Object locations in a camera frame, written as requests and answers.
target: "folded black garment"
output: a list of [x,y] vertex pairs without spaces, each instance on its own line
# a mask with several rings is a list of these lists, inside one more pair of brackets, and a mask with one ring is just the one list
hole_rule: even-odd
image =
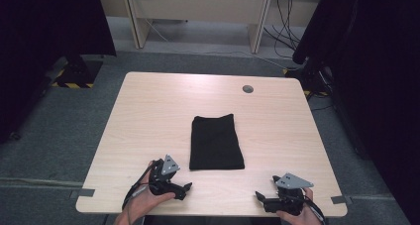
[[192,121],[190,169],[244,169],[234,115],[195,117]]

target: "person's left hand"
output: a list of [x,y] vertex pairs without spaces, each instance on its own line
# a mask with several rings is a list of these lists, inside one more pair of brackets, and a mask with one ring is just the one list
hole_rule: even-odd
[[[142,179],[141,184],[148,184],[150,173],[151,172],[148,171],[148,173]],[[151,190],[147,187],[139,195],[137,195],[134,198],[131,198],[128,201],[124,210],[120,213],[120,215],[118,215],[117,219],[115,220],[115,224],[131,225],[131,223],[135,222],[141,217],[144,217],[159,204],[171,200],[173,198],[175,198],[175,193],[173,192],[165,193],[162,195],[154,195],[152,194]]]

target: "gray carpet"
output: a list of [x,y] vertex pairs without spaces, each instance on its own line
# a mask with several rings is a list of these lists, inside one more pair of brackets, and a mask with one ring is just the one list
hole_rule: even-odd
[[[102,223],[105,215],[78,213],[71,193],[84,182],[127,72],[283,77],[280,66],[254,57],[119,52],[103,60],[93,88],[49,88],[21,127],[22,139],[0,146],[0,224]],[[354,202],[348,215],[330,224],[409,224],[372,162],[355,153],[334,107],[328,107],[331,99],[312,97],[309,105],[342,192]]]

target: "person's right hand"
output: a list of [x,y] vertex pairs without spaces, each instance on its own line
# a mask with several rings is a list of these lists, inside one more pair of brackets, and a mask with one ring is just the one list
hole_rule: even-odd
[[[305,190],[306,196],[313,200],[314,194],[312,189],[310,188],[303,188]],[[306,204],[303,204],[302,212],[298,216],[291,215],[284,211],[277,211],[277,216],[283,219],[284,221],[292,224],[292,225],[320,225],[321,221],[318,217],[314,214],[312,209]]]

